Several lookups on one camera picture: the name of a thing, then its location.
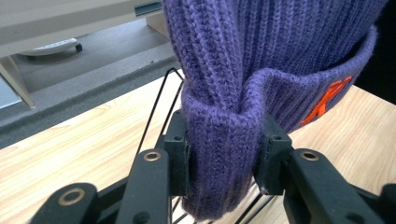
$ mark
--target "ribbed knit fabric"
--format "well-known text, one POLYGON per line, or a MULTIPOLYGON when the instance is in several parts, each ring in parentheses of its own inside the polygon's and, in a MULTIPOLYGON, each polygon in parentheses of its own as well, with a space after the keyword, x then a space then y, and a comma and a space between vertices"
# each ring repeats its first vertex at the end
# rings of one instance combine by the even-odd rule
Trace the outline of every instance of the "ribbed knit fabric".
POLYGON ((245 197, 265 135, 264 113, 290 132, 332 83, 351 77, 326 109, 344 96, 371 56, 370 26, 385 3, 163 0, 186 76, 186 211, 197 220, 217 219, 245 197))

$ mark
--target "knit hat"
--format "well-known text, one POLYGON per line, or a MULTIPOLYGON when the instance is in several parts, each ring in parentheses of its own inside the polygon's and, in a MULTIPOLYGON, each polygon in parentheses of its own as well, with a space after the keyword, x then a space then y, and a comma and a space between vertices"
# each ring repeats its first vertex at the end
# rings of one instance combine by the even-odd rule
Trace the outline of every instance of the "knit hat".
POLYGON ((184 209, 217 219, 246 196, 264 113, 287 132, 332 108, 369 60, 385 0, 163 0, 186 76, 184 209))

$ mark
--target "black wire frame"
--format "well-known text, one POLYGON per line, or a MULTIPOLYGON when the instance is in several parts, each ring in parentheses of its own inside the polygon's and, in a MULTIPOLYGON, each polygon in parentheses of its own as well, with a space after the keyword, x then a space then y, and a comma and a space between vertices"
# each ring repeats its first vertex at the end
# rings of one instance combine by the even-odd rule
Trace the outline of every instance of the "black wire frame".
MULTIPOLYGON (((177 102, 177 98, 178 98, 178 96, 180 95, 181 89, 183 88, 183 84, 184 84, 184 77, 183 77, 183 76, 176 70, 176 68, 174 68, 174 67, 172 67, 172 68, 170 68, 169 70, 166 71, 166 74, 165 74, 165 76, 164 76, 164 78, 163 78, 163 83, 161 84, 161 87, 160 87, 160 89, 159 89, 159 91, 158 91, 158 94, 157 94, 157 97, 156 97, 156 99, 155 99, 154 105, 153 105, 153 107, 152 107, 152 109, 151 109, 151 112, 150 112, 150 114, 149 114, 148 122, 146 123, 146 127, 145 127, 145 130, 143 131, 142 138, 140 139, 140 143, 139 143, 139 146, 138 146, 138 148, 137 148, 137 151, 136 151, 135 156, 137 156, 137 154, 140 153, 140 150, 141 150, 141 148, 142 148, 142 146, 143 146, 143 143, 144 143, 144 140, 145 140, 145 138, 146 138, 146 134, 147 134, 147 132, 148 132, 148 130, 149 130, 149 125, 150 125, 150 123, 151 123, 152 117, 154 116, 155 110, 156 110, 156 108, 157 108, 157 104, 158 104, 158 102, 160 101, 161 95, 162 95, 162 93, 163 93, 163 87, 165 86, 166 80, 168 79, 168 77, 169 77, 169 75, 170 75, 171 73, 176 73, 176 74, 177 74, 177 76, 180 78, 180 84, 179 84, 179 86, 178 86, 177 93, 175 94, 175 97, 174 97, 174 99, 173 99, 173 101, 172 101, 171 107, 169 108, 168 114, 166 115, 165 121, 164 121, 163 126, 162 126, 161 131, 160 131, 160 136, 164 133, 165 127, 166 127, 166 125, 167 125, 168 122, 169 122, 169 119, 170 119, 170 117, 171 117, 171 115, 172 115, 172 112, 173 112, 173 110, 174 110, 175 104, 176 104, 176 102, 177 102)), ((253 202, 250 204, 250 206, 247 207, 247 209, 246 209, 246 210, 244 211, 244 213, 237 219, 237 221, 236 221, 235 223, 241 223, 242 220, 245 219, 245 217, 250 213, 251 209, 258 203, 258 201, 260 200, 261 197, 262 197, 261 194, 259 194, 258 196, 256 196, 256 198, 253 200, 253 202)), ((269 202, 271 202, 271 200, 272 200, 273 198, 274 198, 274 196, 271 196, 271 197, 269 197, 267 200, 265 200, 265 201, 264 201, 264 202, 263 202, 263 203, 262 203, 262 204, 261 204, 261 205, 260 205, 260 206, 259 206, 248 218, 247 218, 247 220, 244 222, 244 224, 250 223, 250 221, 251 221, 255 216, 257 216, 257 215, 260 213, 260 211, 265 207, 265 205, 267 205, 269 202)), ((178 197, 178 198, 177 198, 177 201, 176 201, 176 203, 175 203, 175 205, 172 207, 172 214, 175 212, 175 210, 176 210, 176 208, 177 208, 177 205, 179 204, 180 200, 181 200, 181 198, 178 197)), ((186 217, 186 216, 187 216, 187 213, 184 213, 183 215, 181 215, 181 217, 179 217, 177 220, 175 220, 175 221, 173 222, 173 224, 177 224, 178 222, 180 222, 181 220, 183 220, 184 217, 186 217)))

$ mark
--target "white shelf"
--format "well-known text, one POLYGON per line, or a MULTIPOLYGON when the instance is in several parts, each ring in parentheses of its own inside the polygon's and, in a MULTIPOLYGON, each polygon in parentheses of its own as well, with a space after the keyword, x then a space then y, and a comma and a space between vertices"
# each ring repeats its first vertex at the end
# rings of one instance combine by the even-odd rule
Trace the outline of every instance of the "white shelf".
POLYGON ((0 58, 140 19, 134 7, 147 2, 0 0, 0 58))

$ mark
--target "metal rod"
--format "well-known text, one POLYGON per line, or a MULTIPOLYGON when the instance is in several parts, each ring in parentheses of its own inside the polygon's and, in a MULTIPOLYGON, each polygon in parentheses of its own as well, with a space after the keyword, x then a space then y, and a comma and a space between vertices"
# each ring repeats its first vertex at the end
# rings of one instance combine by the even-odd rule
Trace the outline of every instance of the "metal rod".
POLYGON ((175 212, 178 203, 180 203, 180 197, 177 198, 177 201, 176 201, 175 205, 174 205, 173 208, 172 208, 172 214, 175 212))
POLYGON ((182 78, 180 75, 178 75, 178 76, 181 78, 181 82, 180 82, 180 85, 178 86, 178 89, 177 89, 177 93, 176 93, 176 95, 175 95, 175 98, 174 98, 174 100, 173 100, 173 102, 172 102, 172 104, 171 104, 171 108, 169 109, 168 114, 166 115, 165 122, 163 123, 163 127, 161 128, 161 131, 160 131, 160 136, 163 134, 163 132, 164 132, 164 130, 165 130, 165 127, 166 127, 166 125, 167 125, 167 123, 168 123, 168 121, 169 121, 169 119, 170 119, 170 117, 171 117, 171 115, 172 115, 172 111, 173 111, 173 109, 174 109, 174 107, 175 107, 177 98, 178 98, 178 96, 180 95, 181 88, 183 87, 183 84, 184 84, 184 78, 182 78))
POLYGON ((155 109, 157 108, 157 104, 158 104, 158 101, 160 100, 160 96, 163 93, 163 86, 165 85, 166 79, 168 79, 168 73, 166 73, 165 77, 163 78, 163 84, 160 87, 157 98, 155 99, 155 102, 154 102, 154 106, 152 107, 151 112, 149 114, 148 122, 145 127, 145 131, 143 131, 143 135, 142 135, 142 138, 140 139, 139 147, 137 148, 136 154, 134 155, 135 158, 136 158, 137 154, 139 154, 140 149, 142 148, 143 142, 145 141, 145 137, 148 132, 152 116, 154 115, 155 109))
POLYGON ((242 222, 242 220, 248 215, 250 210, 256 205, 256 203, 262 198, 262 194, 258 194, 256 198, 251 202, 251 204, 245 209, 244 213, 235 221, 235 224, 239 224, 242 222))
POLYGON ((264 201, 264 203, 262 203, 262 205, 260 205, 260 207, 258 207, 256 209, 256 211, 254 211, 253 214, 250 215, 250 217, 247 219, 247 221, 245 222, 245 224, 248 224, 251 222, 251 220, 253 220, 253 218, 255 216, 257 216, 257 214, 260 213, 260 211, 265 207, 265 205, 267 205, 269 202, 271 202, 271 200, 273 200, 273 198, 275 197, 275 195, 272 195, 271 197, 269 197, 267 200, 264 201))
POLYGON ((183 214, 181 217, 179 217, 178 219, 176 219, 176 221, 174 221, 173 224, 179 223, 179 222, 180 222, 181 220, 183 220, 183 218, 186 217, 186 216, 187 216, 187 213, 183 214))

